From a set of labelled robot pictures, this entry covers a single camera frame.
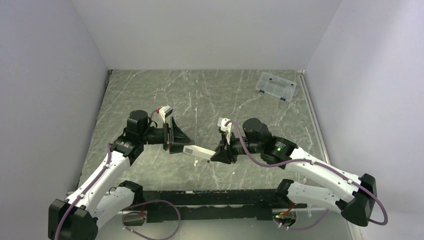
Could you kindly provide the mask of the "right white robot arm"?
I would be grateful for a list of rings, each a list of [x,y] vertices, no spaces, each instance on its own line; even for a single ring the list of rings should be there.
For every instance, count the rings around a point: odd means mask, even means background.
[[[359,176],[331,166],[296,143],[273,135],[258,118],[238,126],[235,121],[221,117],[217,126],[222,139],[209,158],[212,162],[234,164],[238,156],[245,155],[258,166],[295,172],[318,184],[282,180],[275,194],[280,207],[308,204],[337,212],[360,227],[387,224],[387,211],[378,199],[374,176]]]

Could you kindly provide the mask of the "white remote control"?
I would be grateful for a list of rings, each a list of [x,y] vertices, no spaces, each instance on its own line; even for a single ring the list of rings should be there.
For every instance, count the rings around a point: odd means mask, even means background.
[[[183,152],[201,159],[210,160],[215,151],[203,148],[197,145],[186,145],[183,147]]]

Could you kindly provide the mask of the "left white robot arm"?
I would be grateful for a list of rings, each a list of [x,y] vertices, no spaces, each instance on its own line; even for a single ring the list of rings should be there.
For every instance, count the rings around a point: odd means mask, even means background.
[[[161,128],[152,126],[152,118],[144,110],[129,114],[126,127],[88,179],[64,200],[55,199],[48,209],[48,238],[50,240],[94,240],[99,230],[119,211],[139,209],[144,203],[143,187],[135,182],[122,182],[113,187],[128,170],[146,145],[161,145],[170,154],[183,152],[184,146],[194,145],[175,123],[164,122]]]

